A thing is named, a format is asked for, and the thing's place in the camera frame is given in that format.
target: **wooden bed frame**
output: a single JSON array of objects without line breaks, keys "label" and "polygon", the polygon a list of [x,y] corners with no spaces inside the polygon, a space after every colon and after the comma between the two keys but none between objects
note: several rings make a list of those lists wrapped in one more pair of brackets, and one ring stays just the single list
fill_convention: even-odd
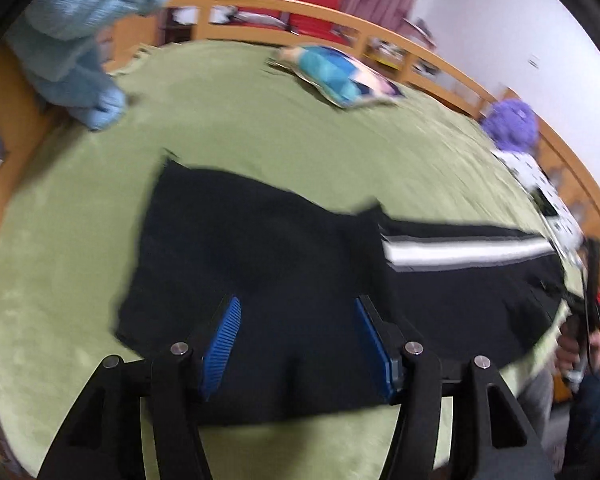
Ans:
[{"label": "wooden bed frame", "polygon": [[[342,46],[284,30],[213,25],[208,19],[210,10],[216,5],[304,14],[355,30],[357,36],[351,46]],[[192,40],[233,40],[272,45],[320,43],[363,59],[370,38],[375,37],[396,44],[406,51],[402,66],[394,78],[396,81],[419,88],[447,107],[474,119],[480,118],[483,110],[497,101],[477,82],[429,50],[379,25],[337,10],[296,0],[169,0],[166,5],[169,8],[189,6],[197,6],[199,9],[198,24],[191,28]],[[117,22],[104,36],[110,42],[110,61],[105,63],[105,68],[115,70],[129,63],[141,44],[157,43],[158,21],[156,17],[126,18]],[[421,75],[414,69],[419,60],[424,60],[455,78],[475,94],[475,100],[469,102]],[[503,97],[515,96],[515,92],[509,89]],[[0,134],[8,152],[0,165],[0,225],[9,199],[36,149],[46,134],[65,117],[64,112],[58,108],[41,108],[40,100],[23,78],[14,55],[0,44]],[[541,118],[539,125],[541,141],[536,153],[539,165],[556,185],[584,233],[600,239],[600,187],[573,151]],[[0,458],[3,460],[5,444],[3,442],[0,446]]]}]

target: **white stripe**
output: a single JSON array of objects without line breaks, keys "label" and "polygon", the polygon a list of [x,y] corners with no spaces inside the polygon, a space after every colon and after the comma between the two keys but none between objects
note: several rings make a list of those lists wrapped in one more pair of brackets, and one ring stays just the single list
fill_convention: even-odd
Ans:
[{"label": "white stripe", "polygon": [[497,264],[531,259],[554,252],[545,238],[477,242],[389,242],[382,241],[384,256],[394,266],[446,266]]}]

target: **green carpet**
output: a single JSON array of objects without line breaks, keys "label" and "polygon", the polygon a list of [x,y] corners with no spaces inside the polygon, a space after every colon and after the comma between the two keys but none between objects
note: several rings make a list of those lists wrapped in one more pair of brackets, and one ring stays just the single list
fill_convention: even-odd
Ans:
[{"label": "green carpet", "polygon": [[[96,134],[62,128],[29,168],[0,232],[0,421],[31,473],[100,360],[135,358],[111,327],[166,150],[331,210],[375,198],[395,217],[544,232],[472,120],[411,89],[398,106],[336,109],[267,66],[271,52],[208,41],[157,50],[119,77],[130,108],[118,124]],[[548,334],[506,370],[514,391],[551,344]],[[216,480],[376,480],[396,416],[382,407],[205,430],[203,440]],[[446,402],[438,463],[448,456],[450,418]]]}]

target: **patterned cushion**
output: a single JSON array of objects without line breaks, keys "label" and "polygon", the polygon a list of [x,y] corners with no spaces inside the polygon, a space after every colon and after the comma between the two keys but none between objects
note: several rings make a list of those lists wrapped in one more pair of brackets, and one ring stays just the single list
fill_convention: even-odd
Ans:
[{"label": "patterned cushion", "polygon": [[404,97],[398,85],[330,46],[281,47],[269,63],[291,70],[341,108],[395,103]]},{"label": "patterned cushion", "polygon": [[577,251],[582,243],[582,229],[535,159],[528,153],[500,150],[494,150],[493,155],[507,167],[520,185],[531,194],[534,201],[540,194],[548,202],[554,211],[548,216],[543,211],[541,213],[554,232],[556,241],[567,253]]}]

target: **purple plush toy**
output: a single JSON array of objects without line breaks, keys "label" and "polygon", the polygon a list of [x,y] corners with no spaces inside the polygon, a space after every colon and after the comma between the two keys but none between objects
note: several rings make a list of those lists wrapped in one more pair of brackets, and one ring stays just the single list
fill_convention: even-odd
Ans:
[{"label": "purple plush toy", "polygon": [[531,106],[519,99],[493,105],[482,129],[503,152],[530,152],[538,142],[538,122]]}]

